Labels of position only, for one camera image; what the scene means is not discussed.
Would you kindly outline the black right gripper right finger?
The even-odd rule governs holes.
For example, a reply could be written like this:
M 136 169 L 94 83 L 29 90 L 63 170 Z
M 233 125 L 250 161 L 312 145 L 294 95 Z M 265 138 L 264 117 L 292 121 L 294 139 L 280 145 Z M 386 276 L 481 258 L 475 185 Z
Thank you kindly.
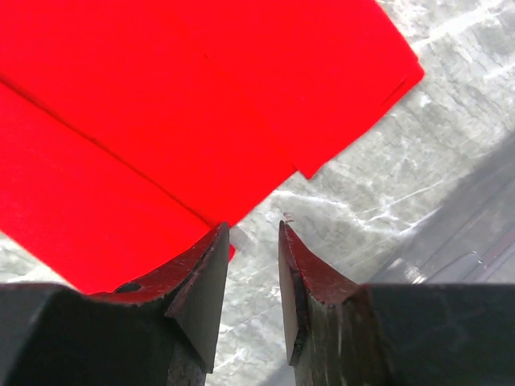
M 358 284 L 278 230 L 286 357 L 298 385 L 511 385 L 510 284 Z

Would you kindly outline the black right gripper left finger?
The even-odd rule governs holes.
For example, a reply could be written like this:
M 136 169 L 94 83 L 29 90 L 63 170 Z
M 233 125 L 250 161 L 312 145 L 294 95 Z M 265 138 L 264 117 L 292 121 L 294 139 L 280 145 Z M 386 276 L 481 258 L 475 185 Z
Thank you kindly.
M 2 285 L 2 384 L 204 384 L 214 367 L 228 263 L 223 223 L 111 293 Z

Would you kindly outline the red t shirt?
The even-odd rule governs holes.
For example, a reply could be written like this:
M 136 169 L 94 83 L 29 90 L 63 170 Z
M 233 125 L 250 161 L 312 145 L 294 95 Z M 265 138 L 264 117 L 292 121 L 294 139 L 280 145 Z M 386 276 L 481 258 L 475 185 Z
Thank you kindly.
M 423 74 L 375 1 L 4 1 L 1 229 L 112 290 L 312 177 Z

